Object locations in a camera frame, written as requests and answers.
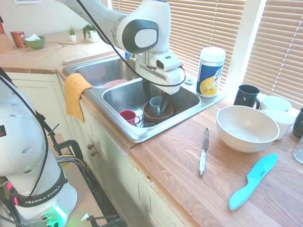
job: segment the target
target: stainless steel sink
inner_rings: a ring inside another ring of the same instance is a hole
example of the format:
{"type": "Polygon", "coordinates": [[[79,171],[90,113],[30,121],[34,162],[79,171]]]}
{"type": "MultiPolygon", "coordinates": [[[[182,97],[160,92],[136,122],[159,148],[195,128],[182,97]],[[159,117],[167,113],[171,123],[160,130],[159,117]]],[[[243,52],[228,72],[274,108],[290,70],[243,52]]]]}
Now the stainless steel sink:
{"type": "MultiPolygon", "coordinates": [[[[134,60],[127,59],[127,61],[134,67],[134,60]]],[[[149,100],[145,98],[142,79],[137,78],[118,57],[65,67],[64,70],[68,74],[80,73],[94,86],[84,92],[133,142],[143,142],[224,98],[223,92],[218,92],[213,98],[200,97],[196,94],[196,82],[191,86],[183,83],[180,90],[170,97],[170,103],[174,106],[174,115],[164,122],[154,124],[143,115],[143,106],[149,100]],[[115,87],[100,88],[106,82],[115,79],[126,79],[128,82],[115,87]],[[122,110],[133,110],[142,120],[138,125],[133,126],[119,114],[122,110]]],[[[161,96],[161,90],[151,85],[151,96],[161,96]]]]}
{"type": "MultiPolygon", "coordinates": [[[[133,69],[135,68],[134,60],[125,60],[133,69]]],[[[65,67],[64,71],[69,75],[75,72],[80,73],[94,87],[102,87],[106,83],[117,79],[129,81],[138,78],[120,58],[116,57],[109,61],[100,60],[65,67]]]]}

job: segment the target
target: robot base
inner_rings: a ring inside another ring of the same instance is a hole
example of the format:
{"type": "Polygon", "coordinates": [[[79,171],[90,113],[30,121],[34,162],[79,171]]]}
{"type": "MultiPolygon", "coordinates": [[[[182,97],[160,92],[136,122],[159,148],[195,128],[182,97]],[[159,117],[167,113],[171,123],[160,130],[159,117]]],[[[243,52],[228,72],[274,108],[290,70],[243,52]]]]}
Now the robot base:
{"type": "MultiPolygon", "coordinates": [[[[66,183],[60,192],[46,203],[31,208],[18,207],[18,210],[25,214],[25,216],[35,214],[31,219],[25,219],[19,213],[20,220],[22,224],[32,227],[64,227],[66,226],[68,217],[75,208],[76,203],[77,192],[74,187],[69,183],[66,183]]],[[[9,216],[8,209],[4,205],[0,207],[0,214],[13,220],[13,218],[9,216]]],[[[0,219],[0,227],[15,226],[16,225],[0,219]]]]}

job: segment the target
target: disinfecting wipes container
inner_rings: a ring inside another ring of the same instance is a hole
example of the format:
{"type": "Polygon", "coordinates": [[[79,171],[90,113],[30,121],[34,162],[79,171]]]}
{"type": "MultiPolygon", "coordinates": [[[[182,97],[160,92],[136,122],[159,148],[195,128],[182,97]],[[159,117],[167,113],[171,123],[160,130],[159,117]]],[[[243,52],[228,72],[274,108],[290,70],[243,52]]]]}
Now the disinfecting wipes container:
{"type": "Polygon", "coordinates": [[[226,52],[219,47],[206,47],[201,50],[196,92],[202,97],[217,95],[226,52]]]}

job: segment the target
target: white mug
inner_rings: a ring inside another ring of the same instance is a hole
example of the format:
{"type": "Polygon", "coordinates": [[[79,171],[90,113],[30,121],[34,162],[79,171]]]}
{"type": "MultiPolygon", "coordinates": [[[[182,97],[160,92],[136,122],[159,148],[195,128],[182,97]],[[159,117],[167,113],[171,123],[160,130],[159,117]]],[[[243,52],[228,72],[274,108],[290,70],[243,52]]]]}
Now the white mug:
{"type": "Polygon", "coordinates": [[[288,102],[286,99],[283,99],[278,96],[266,96],[263,98],[260,110],[265,109],[276,109],[276,110],[283,110],[283,111],[289,111],[292,107],[291,103],[288,102]]]}
{"type": "Polygon", "coordinates": [[[280,134],[278,138],[276,138],[276,140],[280,140],[295,121],[294,116],[283,110],[265,109],[261,111],[267,114],[271,119],[273,119],[278,124],[280,128],[280,134]]]}

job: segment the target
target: small succulent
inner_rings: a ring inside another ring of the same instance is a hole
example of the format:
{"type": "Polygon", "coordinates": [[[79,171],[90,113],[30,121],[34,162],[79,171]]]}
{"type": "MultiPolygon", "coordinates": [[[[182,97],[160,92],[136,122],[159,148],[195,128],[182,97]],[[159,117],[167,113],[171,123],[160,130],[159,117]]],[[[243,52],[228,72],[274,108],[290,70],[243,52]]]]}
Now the small succulent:
{"type": "Polygon", "coordinates": [[[83,36],[84,36],[84,39],[86,39],[86,34],[89,35],[89,38],[90,38],[90,31],[96,31],[95,28],[90,25],[90,24],[87,24],[83,27],[83,36]]]}
{"type": "Polygon", "coordinates": [[[68,27],[67,32],[70,35],[74,35],[75,34],[75,28],[71,25],[70,27],[68,27]]]}

